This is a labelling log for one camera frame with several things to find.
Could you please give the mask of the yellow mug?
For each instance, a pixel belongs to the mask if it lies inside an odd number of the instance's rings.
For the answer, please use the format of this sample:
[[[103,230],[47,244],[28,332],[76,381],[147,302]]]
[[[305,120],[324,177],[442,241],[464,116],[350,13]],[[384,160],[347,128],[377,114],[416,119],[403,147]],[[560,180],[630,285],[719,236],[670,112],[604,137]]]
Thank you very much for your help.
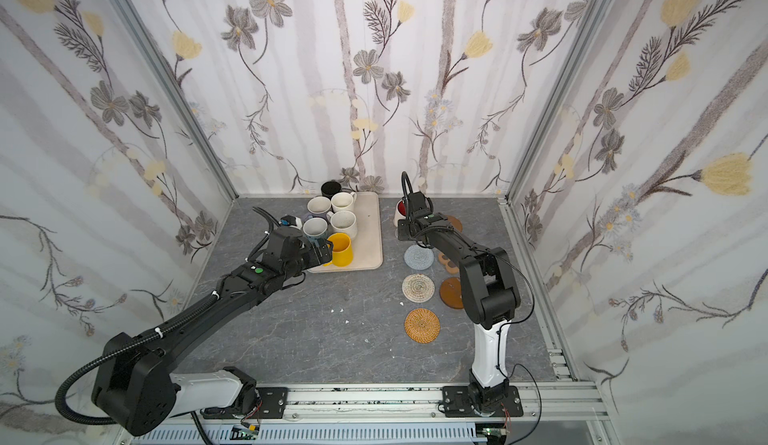
[[[354,260],[354,250],[351,237],[343,232],[336,232],[328,237],[331,243],[331,261],[328,266],[347,267]]]

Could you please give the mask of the white mug red inside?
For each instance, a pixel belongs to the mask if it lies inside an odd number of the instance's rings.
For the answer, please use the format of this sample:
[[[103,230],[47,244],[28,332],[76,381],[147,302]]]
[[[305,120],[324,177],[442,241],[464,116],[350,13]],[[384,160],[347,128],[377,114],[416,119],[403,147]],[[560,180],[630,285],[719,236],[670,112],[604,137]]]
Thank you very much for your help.
[[[393,217],[393,225],[395,228],[398,227],[399,222],[406,218],[406,206],[403,200],[399,200],[394,212]]]

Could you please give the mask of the blue patterned mug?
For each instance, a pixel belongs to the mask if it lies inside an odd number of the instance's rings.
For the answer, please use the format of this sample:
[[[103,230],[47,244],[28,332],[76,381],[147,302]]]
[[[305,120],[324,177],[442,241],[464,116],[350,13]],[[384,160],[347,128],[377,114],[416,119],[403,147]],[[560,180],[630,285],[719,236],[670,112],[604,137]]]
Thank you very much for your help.
[[[330,235],[329,223],[321,217],[311,217],[302,225],[304,235],[315,244],[321,244]]]

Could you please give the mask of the speckled white mug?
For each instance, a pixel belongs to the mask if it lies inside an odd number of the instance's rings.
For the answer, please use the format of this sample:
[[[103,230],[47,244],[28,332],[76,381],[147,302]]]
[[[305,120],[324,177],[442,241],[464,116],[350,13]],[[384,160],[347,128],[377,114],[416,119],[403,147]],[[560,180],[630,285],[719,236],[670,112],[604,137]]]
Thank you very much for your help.
[[[334,233],[346,234],[351,240],[358,235],[358,222],[354,212],[341,210],[330,213],[330,226]]]

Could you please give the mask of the plain wooden round coaster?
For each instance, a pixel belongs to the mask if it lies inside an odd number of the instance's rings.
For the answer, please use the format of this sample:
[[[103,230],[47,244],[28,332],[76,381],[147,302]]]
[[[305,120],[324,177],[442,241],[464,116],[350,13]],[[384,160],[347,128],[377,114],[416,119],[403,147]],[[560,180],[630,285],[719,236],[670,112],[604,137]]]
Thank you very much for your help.
[[[451,225],[459,232],[463,231],[463,224],[462,222],[456,218],[455,216],[448,215],[447,220],[451,223]]]

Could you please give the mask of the light blue woven coaster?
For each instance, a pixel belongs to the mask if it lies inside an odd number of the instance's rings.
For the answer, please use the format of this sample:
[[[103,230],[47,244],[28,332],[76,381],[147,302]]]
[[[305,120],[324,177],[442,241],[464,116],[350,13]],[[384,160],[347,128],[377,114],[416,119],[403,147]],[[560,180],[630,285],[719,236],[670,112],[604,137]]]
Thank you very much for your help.
[[[426,270],[434,263],[434,252],[429,248],[411,245],[404,252],[403,259],[405,264],[413,270]]]

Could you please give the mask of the brown paw cork coaster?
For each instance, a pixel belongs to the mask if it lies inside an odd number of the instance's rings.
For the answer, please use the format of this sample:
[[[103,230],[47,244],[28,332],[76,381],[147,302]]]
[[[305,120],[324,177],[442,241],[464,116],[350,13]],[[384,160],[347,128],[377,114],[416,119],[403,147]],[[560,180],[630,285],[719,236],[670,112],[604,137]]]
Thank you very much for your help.
[[[458,265],[454,261],[450,260],[449,257],[447,255],[445,255],[444,253],[442,253],[442,252],[438,253],[438,261],[439,261],[440,264],[443,265],[443,267],[445,268],[445,270],[449,274],[451,274],[451,275],[458,275],[459,274],[459,267],[458,267]]]

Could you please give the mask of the multicolour woven round coaster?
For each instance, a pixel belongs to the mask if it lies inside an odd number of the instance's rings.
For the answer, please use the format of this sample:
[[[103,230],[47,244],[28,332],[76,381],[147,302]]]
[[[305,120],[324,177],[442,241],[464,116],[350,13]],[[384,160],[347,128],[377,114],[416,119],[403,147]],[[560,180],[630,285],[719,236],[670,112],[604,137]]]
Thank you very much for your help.
[[[425,303],[433,297],[435,285],[433,280],[424,274],[411,274],[403,280],[401,289],[409,301]]]

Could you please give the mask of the glossy brown round coaster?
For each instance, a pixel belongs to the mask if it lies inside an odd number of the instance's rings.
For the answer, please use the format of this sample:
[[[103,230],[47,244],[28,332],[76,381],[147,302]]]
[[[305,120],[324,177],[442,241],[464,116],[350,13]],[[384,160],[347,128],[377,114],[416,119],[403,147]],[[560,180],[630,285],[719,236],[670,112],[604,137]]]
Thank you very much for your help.
[[[447,278],[441,283],[439,296],[441,301],[449,308],[457,310],[464,308],[461,283],[457,277]]]

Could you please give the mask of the wicker rattan round coaster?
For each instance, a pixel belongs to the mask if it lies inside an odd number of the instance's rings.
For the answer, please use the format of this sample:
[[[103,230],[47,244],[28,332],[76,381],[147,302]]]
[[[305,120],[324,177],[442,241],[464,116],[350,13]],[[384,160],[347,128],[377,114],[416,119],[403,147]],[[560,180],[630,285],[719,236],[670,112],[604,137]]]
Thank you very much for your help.
[[[404,321],[406,335],[420,344],[428,344],[437,339],[441,325],[438,316],[426,309],[418,308],[408,313]]]

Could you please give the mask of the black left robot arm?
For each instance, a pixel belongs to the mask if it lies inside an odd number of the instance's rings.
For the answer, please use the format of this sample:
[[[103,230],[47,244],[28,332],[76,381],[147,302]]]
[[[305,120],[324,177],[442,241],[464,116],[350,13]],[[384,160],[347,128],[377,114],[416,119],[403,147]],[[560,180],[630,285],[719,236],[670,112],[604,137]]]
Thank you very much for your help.
[[[204,409],[248,415],[263,400],[254,378],[235,367],[182,376],[177,366],[226,323],[283,290],[287,280],[329,263],[332,244],[299,229],[270,231],[246,262],[179,315],[136,336],[120,333],[100,357],[59,386],[54,404],[65,419],[84,425],[118,424],[138,437],[169,417]]]

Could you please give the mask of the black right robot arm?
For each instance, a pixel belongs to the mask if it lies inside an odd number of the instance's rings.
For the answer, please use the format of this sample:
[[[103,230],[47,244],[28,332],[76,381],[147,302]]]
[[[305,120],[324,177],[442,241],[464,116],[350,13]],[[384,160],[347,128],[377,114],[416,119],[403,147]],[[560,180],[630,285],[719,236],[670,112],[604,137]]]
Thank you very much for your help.
[[[466,237],[434,210],[420,191],[403,189],[405,215],[398,221],[401,241],[434,248],[458,266],[464,310],[475,325],[475,356],[468,394],[473,408],[488,414],[508,396],[510,384],[502,352],[516,310],[519,288],[507,252]]]

